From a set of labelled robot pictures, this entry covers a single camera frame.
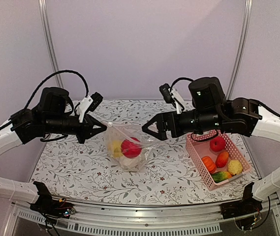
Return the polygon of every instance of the robotic arm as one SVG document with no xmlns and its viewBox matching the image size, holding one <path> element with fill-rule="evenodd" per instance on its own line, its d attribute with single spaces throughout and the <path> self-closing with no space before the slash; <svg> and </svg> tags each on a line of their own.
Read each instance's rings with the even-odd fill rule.
<svg viewBox="0 0 280 236">
<path fill-rule="evenodd" d="M 99 93 L 86 96 L 74 108 L 68 91 L 62 88 L 44 88 L 40 102 L 33 109 L 22 109 L 0 126 L 0 155 L 4 152 L 42 137 L 42 142 L 55 141 L 67 135 L 76 135 L 83 144 L 86 139 L 106 130 L 106 126 L 88 115 L 102 102 Z M 47 140 L 49 134 L 61 134 Z M 0 177 L 0 197 L 30 203 L 31 209 L 52 217 L 69 217 L 75 212 L 71 203 L 56 201 L 44 183 L 24 183 Z"/>
<path fill-rule="evenodd" d="M 171 97 L 170 90 L 161 88 L 164 98 Z M 227 101 L 216 77 L 197 79 L 191 82 L 188 88 L 195 109 L 180 114 L 177 112 L 157 114 L 143 125 L 143 132 L 166 140 L 167 131 L 176 138 L 188 132 L 203 134 L 205 131 L 215 129 L 280 142 L 280 114 L 263 103 L 246 98 Z M 157 132 L 150 129 L 152 124 L 156 124 Z M 278 190 L 280 190 L 280 167 L 265 178 L 248 184 L 241 200 L 222 204 L 223 217 L 231 218 L 254 213 L 256 208 L 261 210 L 261 202 Z"/>
</svg>

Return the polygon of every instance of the metal frame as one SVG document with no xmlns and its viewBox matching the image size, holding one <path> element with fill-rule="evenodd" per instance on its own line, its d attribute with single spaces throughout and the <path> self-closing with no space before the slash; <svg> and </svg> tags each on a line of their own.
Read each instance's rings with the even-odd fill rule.
<svg viewBox="0 0 280 236">
<path fill-rule="evenodd" d="M 241 64 L 241 61 L 242 61 L 243 52 L 244 52 L 245 43 L 246 43 L 247 32 L 248 32 L 248 28 L 249 28 L 252 1 L 253 0 L 246 0 L 242 33 L 241 33 L 241 37 L 240 37 L 240 41 L 239 41 L 239 46 L 238 46 L 238 51 L 237 51 L 237 55 L 236 55 L 236 60 L 235 60 L 235 63 L 234 63 L 234 68 L 233 68 L 233 71 L 232 71 L 232 76 L 231 76 L 231 79 L 230 79 L 230 82 L 229 82 L 229 85 L 228 85 L 228 89 L 227 89 L 227 93 L 226 93 L 226 98 L 227 99 L 231 99 L 231 96 L 232 96 L 232 93 L 233 93 L 233 90 L 234 90 L 234 86 L 235 86 L 235 83 L 236 83 L 238 71 L 239 71 L 239 68 L 240 68 L 240 64 Z"/>
<path fill-rule="evenodd" d="M 59 67 L 58 67 L 58 62 L 57 62 L 57 58 L 56 58 L 56 54 L 55 54 L 55 49 L 54 49 L 53 43 L 52 43 L 46 0 L 38 0 L 38 1 L 39 1 L 39 10 L 40 10 L 40 16 L 41 16 L 41 21 L 42 21 L 42 27 L 43 27 L 43 31 L 45 34 L 50 62 L 52 65 L 53 72 L 56 72 L 56 71 L 59 71 Z M 57 82 L 58 87 L 64 88 L 61 75 L 56 75 L 56 82 Z"/>
<path fill-rule="evenodd" d="M 280 233 L 280 202 L 276 194 L 271 195 L 270 198 L 271 213 L 275 215 Z M 234 220 L 234 218 L 226 220 L 222 218 L 219 212 L 220 203 L 186 206 L 113 206 L 105 203 L 72 203 L 77 213 L 69 220 L 59 219 L 56 228 L 88 235 L 207 235 L 221 232 L 220 223 Z M 262 205 L 263 211 L 267 211 L 268 201 L 264 201 Z M 44 225 L 44 219 L 38 212 L 31 211 L 27 203 L 17 202 L 11 206 L 5 236 L 12 235 L 17 217 Z"/>
</svg>

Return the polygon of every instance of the white wall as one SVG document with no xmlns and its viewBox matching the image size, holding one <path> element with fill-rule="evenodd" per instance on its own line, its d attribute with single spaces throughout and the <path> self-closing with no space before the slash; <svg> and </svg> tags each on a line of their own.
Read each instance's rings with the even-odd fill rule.
<svg viewBox="0 0 280 236">
<path fill-rule="evenodd" d="M 233 92 L 256 98 L 280 113 L 280 1 L 253 2 L 244 57 Z M 280 144 L 249 138 L 259 169 L 264 174 L 280 166 Z"/>
<path fill-rule="evenodd" d="M 25 106 L 51 72 L 38 0 L 0 0 L 0 125 Z M 54 85 L 52 80 L 46 86 Z M 42 143 L 32 141 L 2 155 L 0 176 L 28 181 L 41 147 Z M 8 206 L 8 200 L 0 199 L 0 231 Z"/>
<path fill-rule="evenodd" d="M 244 8 L 234 0 L 47 1 L 59 68 L 80 71 L 107 99 L 161 99 L 158 87 L 182 76 L 217 76 L 227 91 Z M 81 99 L 81 84 L 62 77 Z M 191 99 L 187 83 L 178 88 Z"/>
</svg>

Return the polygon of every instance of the toy vegetable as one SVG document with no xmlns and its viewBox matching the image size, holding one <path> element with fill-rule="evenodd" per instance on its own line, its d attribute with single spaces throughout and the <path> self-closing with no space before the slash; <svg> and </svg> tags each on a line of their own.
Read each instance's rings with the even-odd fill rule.
<svg viewBox="0 0 280 236">
<path fill-rule="evenodd" d="M 223 168 L 224 166 L 226 166 L 228 157 L 229 157 L 229 153 L 226 151 L 222 151 L 217 157 L 217 160 L 215 162 L 216 166 L 218 168 Z"/>
<path fill-rule="evenodd" d="M 231 160 L 228 163 L 227 170 L 232 175 L 239 175 L 243 171 L 243 166 L 239 160 Z"/>
<path fill-rule="evenodd" d="M 209 157 L 205 156 L 202 158 L 203 164 L 208 169 L 210 174 L 213 174 L 215 170 L 217 169 L 216 165 L 214 164 L 214 161 Z"/>
<path fill-rule="evenodd" d="M 220 171 L 211 175 L 215 183 L 222 182 L 229 178 L 232 178 L 232 175 L 228 171 Z"/>
</svg>

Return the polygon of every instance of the toy fruit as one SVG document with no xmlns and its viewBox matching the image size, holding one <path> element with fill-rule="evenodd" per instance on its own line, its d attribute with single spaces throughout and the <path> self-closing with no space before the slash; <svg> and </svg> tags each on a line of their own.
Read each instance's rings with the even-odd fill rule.
<svg viewBox="0 0 280 236">
<path fill-rule="evenodd" d="M 210 172 L 210 174 L 213 174 L 216 171 L 217 166 L 215 165 L 214 161 L 209 156 L 202 157 L 202 161 L 203 161 L 203 164 L 205 165 L 205 167 Z"/>
<path fill-rule="evenodd" d="M 121 144 L 121 151 L 127 158 L 135 158 L 140 155 L 142 148 L 139 144 L 135 144 L 128 139 L 125 139 Z"/>
<path fill-rule="evenodd" d="M 114 158 L 123 156 L 121 152 L 121 144 L 122 141 L 114 140 L 110 145 L 108 145 L 107 148 L 110 151 L 110 153 L 114 156 Z"/>
<path fill-rule="evenodd" d="M 232 178 L 232 175 L 228 171 L 220 171 L 211 175 L 215 183 L 222 182 L 229 178 Z"/>
<path fill-rule="evenodd" d="M 221 136 L 215 137 L 210 141 L 212 151 L 222 151 L 225 148 L 226 142 Z"/>
<path fill-rule="evenodd" d="M 232 175 L 239 175 L 243 171 L 243 166 L 239 160 L 231 160 L 228 163 L 227 170 Z"/>
<path fill-rule="evenodd" d="M 222 151 L 217 157 L 217 160 L 215 162 L 216 166 L 218 168 L 223 168 L 224 166 L 226 166 L 228 157 L 229 157 L 229 153 L 226 151 Z"/>
</svg>

